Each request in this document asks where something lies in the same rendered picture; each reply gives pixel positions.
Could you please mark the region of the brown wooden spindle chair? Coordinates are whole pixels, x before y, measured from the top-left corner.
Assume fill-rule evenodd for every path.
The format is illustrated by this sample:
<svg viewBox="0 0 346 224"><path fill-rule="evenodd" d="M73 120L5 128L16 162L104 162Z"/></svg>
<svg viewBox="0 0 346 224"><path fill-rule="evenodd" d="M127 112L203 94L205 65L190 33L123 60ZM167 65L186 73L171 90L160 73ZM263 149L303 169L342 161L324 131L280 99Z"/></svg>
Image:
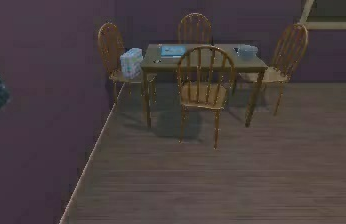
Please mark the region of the brown wooden spindle chair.
<svg viewBox="0 0 346 224"><path fill-rule="evenodd" d="M98 49L108 78L113 83L114 103L117 103L117 84L140 84L143 85L143 74L130 79L126 78L121 71L120 56L126 52L122 35L114 23L104 23L98 31Z"/></svg>
<svg viewBox="0 0 346 224"><path fill-rule="evenodd" d="M178 94L181 107L180 139L190 110L214 113L214 145L217 149L221 111L236 79L235 64L223 49L201 45L188 49L177 63Z"/></svg>
<svg viewBox="0 0 346 224"><path fill-rule="evenodd" d="M187 14L178 24L177 37L178 42L182 44L210 44L211 22L201 13Z"/></svg>
<svg viewBox="0 0 346 224"><path fill-rule="evenodd" d="M295 73L308 46L309 36L307 28L300 23L288 25L277 41L271 62L262 79L262 93L265 93L268 84L278 84L279 96L274 109L274 116L283 96L284 84L288 83Z"/></svg>

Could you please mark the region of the blue book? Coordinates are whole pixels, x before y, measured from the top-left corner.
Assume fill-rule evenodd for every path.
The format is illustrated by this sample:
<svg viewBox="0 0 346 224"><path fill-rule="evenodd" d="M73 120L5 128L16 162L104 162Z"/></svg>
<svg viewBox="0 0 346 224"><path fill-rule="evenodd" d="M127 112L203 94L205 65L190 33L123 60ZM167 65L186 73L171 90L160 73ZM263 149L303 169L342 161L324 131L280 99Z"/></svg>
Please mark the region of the blue book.
<svg viewBox="0 0 346 224"><path fill-rule="evenodd" d="M163 45L161 47L162 57L181 57L186 52L183 45Z"/></svg>

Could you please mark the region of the brown wooden dining table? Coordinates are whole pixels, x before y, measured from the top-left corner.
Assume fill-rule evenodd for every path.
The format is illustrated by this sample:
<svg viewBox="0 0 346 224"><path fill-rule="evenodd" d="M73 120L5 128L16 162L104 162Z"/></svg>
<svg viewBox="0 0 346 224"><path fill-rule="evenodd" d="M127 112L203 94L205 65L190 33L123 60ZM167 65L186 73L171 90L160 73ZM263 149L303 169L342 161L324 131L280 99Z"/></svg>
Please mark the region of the brown wooden dining table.
<svg viewBox="0 0 346 224"><path fill-rule="evenodd" d="M169 58L164 53L172 47L177 47L177 44L150 44L141 63L147 126L151 127L147 75L162 72L176 74L182 112L189 107L210 110L215 114L216 125L219 124L220 112L225 107L229 92L235 90L237 75L257 73L258 86L251 97L246 118L246 125L249 125L268 66L257 56L250 60L242 59L235 51L237 44L183 44L185 50Z"/></svg>

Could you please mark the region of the pale blue patterned box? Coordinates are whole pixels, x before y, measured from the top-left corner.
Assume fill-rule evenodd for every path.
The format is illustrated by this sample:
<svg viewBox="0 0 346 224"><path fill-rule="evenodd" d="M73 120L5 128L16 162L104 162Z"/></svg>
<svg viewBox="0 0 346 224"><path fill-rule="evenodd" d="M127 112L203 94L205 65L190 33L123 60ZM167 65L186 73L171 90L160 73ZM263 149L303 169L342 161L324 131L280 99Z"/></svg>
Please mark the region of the pale blue patterned box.
<svg viewBox="0 0 346 224"><path fill-rule="evenodd" d="M131 48L120 56L121 71L126 78L133 79L141 73L143 60L140 48Z"/></svg>

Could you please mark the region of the pale blue bowl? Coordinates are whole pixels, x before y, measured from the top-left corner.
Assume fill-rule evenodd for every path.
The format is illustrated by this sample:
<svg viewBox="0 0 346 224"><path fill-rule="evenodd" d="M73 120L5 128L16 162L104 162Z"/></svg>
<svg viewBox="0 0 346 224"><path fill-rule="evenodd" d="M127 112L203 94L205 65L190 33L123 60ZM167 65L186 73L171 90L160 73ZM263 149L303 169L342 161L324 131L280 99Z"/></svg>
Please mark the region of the pale blue bowl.
<svg viewBox="0 0 346 224"><path fill-rule="evenodd" d="M251 60L257 55L258 48L253 45L240 45L237 48L237 53L242 59Z"/></svg>

